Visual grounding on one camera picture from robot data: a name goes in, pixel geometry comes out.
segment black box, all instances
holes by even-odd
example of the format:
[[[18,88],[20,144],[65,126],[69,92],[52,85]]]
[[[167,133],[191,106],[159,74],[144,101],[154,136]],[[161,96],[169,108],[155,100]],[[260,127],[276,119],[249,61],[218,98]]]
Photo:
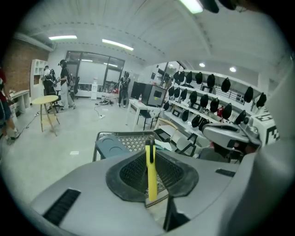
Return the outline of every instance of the black box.
[[[146,84],[142,94],[142,103],[147,106],[161,106],[166,95],[166,89],[156,85]]]

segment white floor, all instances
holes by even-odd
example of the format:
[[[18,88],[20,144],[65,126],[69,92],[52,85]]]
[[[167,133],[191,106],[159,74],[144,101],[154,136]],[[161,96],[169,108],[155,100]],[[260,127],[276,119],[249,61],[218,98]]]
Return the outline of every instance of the white floor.
[[[98,119],[95,103],[90,99],[75,100],[77,108],[58,113],[60,125],[54,125],[57,137],[50,126],[43,126],[37,116],[11,146],[0,140],[1,171],[12,194],[30,203],[40,192],[75,168],[92,161],[96,135],[101,131],[131,131],[134,115],[129,115],[125,125],[127,108],[100,106],[96,109],[103,119]],[[39,106],[32,106],[18,118],[17,127],[22,130],[34,118]],[[143,130],[144,118],[139,118],[136,131]]]

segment brick wall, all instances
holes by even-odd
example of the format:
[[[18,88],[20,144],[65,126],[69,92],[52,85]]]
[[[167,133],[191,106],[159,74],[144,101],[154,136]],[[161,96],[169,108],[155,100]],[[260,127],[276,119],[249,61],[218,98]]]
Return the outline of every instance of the brick wall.
[[[30,89],[33,59],[48,60],[49,52],[27,42],[13,39],[3,60],[7,86],[16,92]]]

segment black shirt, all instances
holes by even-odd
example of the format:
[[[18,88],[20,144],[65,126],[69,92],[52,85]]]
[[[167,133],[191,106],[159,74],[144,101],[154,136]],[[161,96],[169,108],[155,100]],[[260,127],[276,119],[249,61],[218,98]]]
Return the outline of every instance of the black shirt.
[[[130,78],[125,79],[124,77],[122,77],[120,79],[120,82],[121,82],[121,89],[122,90],[128,90],[128,86],[129,86],[129,83],[130,83]]]
[[[67,82],[68,80],[69,80],[69,70],[68,70],[68,68],[67,67],[65,67],[65,68],[63,68],[62,70],[61,70],[61,73],[60,73],[60,78],[62,79],[62,78],[64,78],[64,77],[67,77],[67,80],[61,80],[60,81],[60,85],[63,85],[65,82]]]

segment yellow handle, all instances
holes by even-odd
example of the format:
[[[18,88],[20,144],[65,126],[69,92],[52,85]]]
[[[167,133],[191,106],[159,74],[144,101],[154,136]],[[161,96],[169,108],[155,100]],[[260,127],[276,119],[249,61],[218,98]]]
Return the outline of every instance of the yellow handle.
[[[157,200],[157,195],[158,195],[155,157],[156,157],[156,146],[154,144],[154,141],[148,140],[146,142],[146,161],[147,161],[147,177],[148,177],[148,199],[150,201]]]

